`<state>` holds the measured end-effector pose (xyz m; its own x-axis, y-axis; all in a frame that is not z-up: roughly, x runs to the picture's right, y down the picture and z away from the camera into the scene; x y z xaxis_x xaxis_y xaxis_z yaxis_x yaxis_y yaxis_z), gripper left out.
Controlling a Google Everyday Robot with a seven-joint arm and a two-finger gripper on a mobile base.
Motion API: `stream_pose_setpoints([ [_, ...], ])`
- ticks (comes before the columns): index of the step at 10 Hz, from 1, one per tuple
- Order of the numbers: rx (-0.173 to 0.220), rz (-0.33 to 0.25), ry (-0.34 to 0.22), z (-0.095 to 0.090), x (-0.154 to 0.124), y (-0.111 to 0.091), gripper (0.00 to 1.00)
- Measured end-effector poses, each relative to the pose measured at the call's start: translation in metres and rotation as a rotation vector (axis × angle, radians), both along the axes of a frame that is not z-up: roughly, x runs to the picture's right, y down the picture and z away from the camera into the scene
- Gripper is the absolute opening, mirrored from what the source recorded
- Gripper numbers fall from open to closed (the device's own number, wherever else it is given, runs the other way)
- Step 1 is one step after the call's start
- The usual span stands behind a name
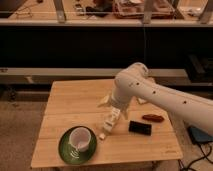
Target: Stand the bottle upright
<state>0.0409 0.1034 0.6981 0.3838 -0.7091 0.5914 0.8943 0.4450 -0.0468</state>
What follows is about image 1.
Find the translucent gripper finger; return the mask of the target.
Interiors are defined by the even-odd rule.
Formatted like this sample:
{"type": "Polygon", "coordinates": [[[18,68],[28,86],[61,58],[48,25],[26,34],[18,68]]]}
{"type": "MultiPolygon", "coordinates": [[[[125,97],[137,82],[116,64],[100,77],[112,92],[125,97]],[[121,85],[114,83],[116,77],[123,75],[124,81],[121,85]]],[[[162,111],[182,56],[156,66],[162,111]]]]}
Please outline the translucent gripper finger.
{"type": "Polygon", "coordinates": [[[127,107],[127,108],[121,109],[121,114],[122,114],[122,116],[124,117],[124,119],[127,120],[128,117],[129,117],[128,107],[127,107]]]}
{"type": "Polygon", "coordinates": [[[108,94],[108,95],[106,95],[105,97],[103,97],[103,98],[100,100],[98,106],[99,106],[99,107],[109,107],[109,106],[111,105],[111,103],[110,103],[110,97],[111,97],[110,94],[108,94]]]}

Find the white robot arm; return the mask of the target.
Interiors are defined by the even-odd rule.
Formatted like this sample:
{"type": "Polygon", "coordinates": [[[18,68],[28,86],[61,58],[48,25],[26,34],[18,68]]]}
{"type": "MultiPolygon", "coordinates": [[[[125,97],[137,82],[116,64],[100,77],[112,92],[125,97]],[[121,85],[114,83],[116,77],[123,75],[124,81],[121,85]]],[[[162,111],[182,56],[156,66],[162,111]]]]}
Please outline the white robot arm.
{"type": "Polygon", "coordinates": [[[148,68],[140,62],[121,70],[114,87],[100,102],[113,106],[126,115],[133,97],[141,98],[196,126],[213,136],[213,100],[161,86],[148,80],[148,68]]]}

